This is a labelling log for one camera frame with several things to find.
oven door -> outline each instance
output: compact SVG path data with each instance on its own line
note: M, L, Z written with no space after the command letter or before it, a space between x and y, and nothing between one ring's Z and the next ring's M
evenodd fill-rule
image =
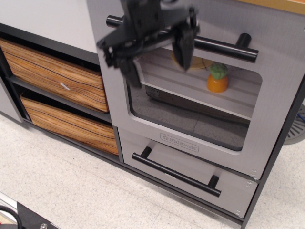
M206 89L208 68L184 73L168 46L138 60L143 87L135 90L98 50L112 123L259 179L304 76L304 18L228 0L175 6L190 4L199 9L199 36L235 43L246 32L249 48L259 50L256 62L195 49L194 56L229 68L228 90L214 94ZM119 1L89 0L88 7L96 41L113 31L108 15L123 15Z

drawer handle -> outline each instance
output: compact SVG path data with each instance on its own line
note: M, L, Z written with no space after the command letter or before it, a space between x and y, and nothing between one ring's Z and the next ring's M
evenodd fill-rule
M107 17L106 24L109 27L116 28L122 22L123 18L110 15ZM167 31L160 31L160 34L167 34ZM196 36L195 48L255 63L258 50L248 48L250 41L251 36L247 33L241 34L236 44Z
M172 170L168 167L165 167L163 165L160 165L160 164L156 163L155 161L152 161L152 160L148 159L148 156L151 153L151 151L152 151L151 148L146 147L144 149L144 151L141 153L141 155L138 155L138 154L134 153L132 155L132 159L134 159L136 161L139 161L143 164L146 164L146 165L148 165L152 168L155 168L155 169L157 169L161 172L164 172L164 173L166 173L166 174L168 174L168 175L170 175L170 176L172 176L172 177L174 177L178 180L184 181L185 183L187 183L189 185L195 186L195 187L201 189L202 191L205 191L205 192L208 192L208 193L212 194L213 196L216 196L216 197L220 196L221 191L215 189L215 187L217 185L217 182L219 180L219 178L217 176L213 175L211 177L211 180L210 180L209 184L206 185L204 183L199 182L198 180L194 180L194 179L192 179L190 177L187 177L187 176L185 176L185 175L183 175L183 174L181 174L181 173L179 173L175 170Z

gray cabinet panel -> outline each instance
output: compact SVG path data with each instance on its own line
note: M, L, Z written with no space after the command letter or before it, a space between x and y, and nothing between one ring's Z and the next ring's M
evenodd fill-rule
M0 111L22 122L22 117L13 102L3 80L0 78Z

oven window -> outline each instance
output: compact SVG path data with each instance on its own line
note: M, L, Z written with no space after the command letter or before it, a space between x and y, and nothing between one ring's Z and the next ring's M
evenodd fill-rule
M158 49L137 62L142 88L128 87L131 113L139 118L226 147L243 148L262 84L259 74L227 65L223 93L206 87L212 61L184 72L172 51Z

black shelf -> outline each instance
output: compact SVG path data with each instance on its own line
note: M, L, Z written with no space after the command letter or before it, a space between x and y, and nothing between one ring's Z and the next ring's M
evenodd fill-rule
M87 114L89 114L89 115L92 115L92 116L94 116L94 117L96 117L96 118L99 118L99 119L101 119L101 120L104 120L104 121L106 121L106 122L108 122L108 123L112 123L111 117L110 117L110 113L101 113L101 112L97 112L97 111L88 109L88 108L86 108L86 107L83 107L83 106L81 106L81 105L78 105L78 104L76 104L76 103L70 102L70 101L68 101L68 100L66 100L66 99L63 99L63 98L57 96L57 95L54 95L54 94L49 93L49 92L46 92L46 91L44 91L44 90L42 90L42 89L40 89L40 88L38 88L38 87L32 86L32 85L30 85L30 84L28 84L28 83L26 83L26 82L24 82L24 81L18 79L15 75L13 75L13 76L11 76L11 77L6 77L6 79L7 79L8 81L10 81L11 83L17 84L17 85L19 85L19 86L21 86L21 87L24 87L24 88L26 88L26 89L29 89L29 90L31 90L31 91L34 91L34 92L39 93L39 94L42 94L42 95L44 95L44 96L46 96L46 97L48 97L48 98L51 98L51 99L53 99L53 100L55 100L55 101L58 101L58 102L60 102L60 103L62 103L62 104L65 104L65 105L67 105L67 106L73 107L73 108L75 108L75 109L77 109L77 110L80 110L80 111L82 111L82 112L85 112L85 113L87 113Z

